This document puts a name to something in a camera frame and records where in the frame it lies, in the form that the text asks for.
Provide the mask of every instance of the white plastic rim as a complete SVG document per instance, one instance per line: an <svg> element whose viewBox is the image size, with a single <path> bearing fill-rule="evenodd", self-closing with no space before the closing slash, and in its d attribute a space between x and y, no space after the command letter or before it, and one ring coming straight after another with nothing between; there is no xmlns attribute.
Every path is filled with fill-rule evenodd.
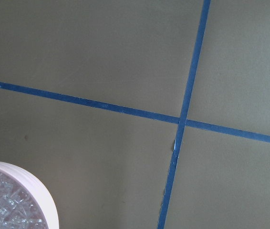
<svg viewBox="0 0 270 229"><path fill-rule="evenodd" d="M5 162L0 162L0 172L14 179L30 193L41 208L48 229L59 229L58 212L53 198L37 177L21 167Z"/></svg>

